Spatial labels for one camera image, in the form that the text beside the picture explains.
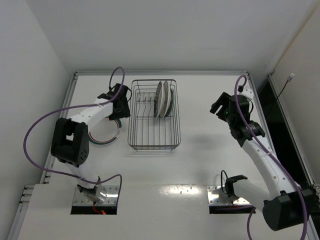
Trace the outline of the green red rimmed plate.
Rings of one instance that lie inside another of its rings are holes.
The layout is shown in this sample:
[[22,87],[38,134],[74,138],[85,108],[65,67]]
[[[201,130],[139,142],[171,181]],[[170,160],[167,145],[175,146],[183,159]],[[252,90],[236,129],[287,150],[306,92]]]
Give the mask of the green red rimmed plate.
[[90,130],[89,142],[97,146],[110,145],[119,138],[121,129],[122,122],[119,119],[110,120],[106,117]]
[[157,84],[157,88],[156,88],[156,92],[155,92],[155,96],[154,96],[154,114],[153,114],[153,116],[155,118],[157,118],[157,115],[158,115],[158,100],[159,100],[159,94],[160,94],[161,88],[162,88],[162,81],[159,81]]

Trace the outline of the white grey rimmed plate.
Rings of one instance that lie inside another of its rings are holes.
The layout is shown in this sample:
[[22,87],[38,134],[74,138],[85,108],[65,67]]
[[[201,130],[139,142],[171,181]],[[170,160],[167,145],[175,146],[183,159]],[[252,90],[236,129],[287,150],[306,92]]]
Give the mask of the white grey rimmed plate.
[[159,112],[159,117],[160,118],[163,118],[165,116],[165,111],[166,111],[166,108],[167,108],[168,98],[169,98],[169,83],[166,80],[162,84],[162,88],[161,88],[160,107],[158,108],[158,112]]

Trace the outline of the small blue patterned plate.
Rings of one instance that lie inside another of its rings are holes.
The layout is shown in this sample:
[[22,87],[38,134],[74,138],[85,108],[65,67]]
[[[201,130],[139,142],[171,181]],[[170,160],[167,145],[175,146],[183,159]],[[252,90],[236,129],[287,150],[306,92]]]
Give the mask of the small blue patterned plate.
[[170,89],[170,102],[169,102],[169,107],[166,110],[165,117],[168,117],[171,114],[171,111],[173,108],[173,101],[174,101],[174,91],[173,89]]

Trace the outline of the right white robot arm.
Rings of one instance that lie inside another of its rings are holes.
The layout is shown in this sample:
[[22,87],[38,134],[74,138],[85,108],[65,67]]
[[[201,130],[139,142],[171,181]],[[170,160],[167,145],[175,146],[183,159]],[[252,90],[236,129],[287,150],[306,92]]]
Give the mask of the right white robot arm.
[[315,191],[311,187],[300,189],[290,180],[279,160],[270,152],[265,132],[250,119],[249,105],[245,96],[223,92],[212,104],[210,112],[228,124],[230,134],[257,167],[267,190],[244,175],[231,176],[220,191],[221,200],[246,199],[262,212],[273,231],[303,224],[317,205]]

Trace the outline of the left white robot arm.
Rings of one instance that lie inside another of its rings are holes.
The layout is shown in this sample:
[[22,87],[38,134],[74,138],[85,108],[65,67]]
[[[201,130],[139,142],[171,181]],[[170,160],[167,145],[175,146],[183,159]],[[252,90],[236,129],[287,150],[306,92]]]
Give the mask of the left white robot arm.
[[56,121],[51,144],[51,155],[65,164],[77,180],[77,188],[93,202],[103,203],[107,198],[100,177],[92,170],[87,158],[92,137],[90,131],[104,119],[115,121],[122,127],[120,119],[130,117],[127,92],[130,89],[117,83],[108,93],[100,94],[94,104],[70,118]]

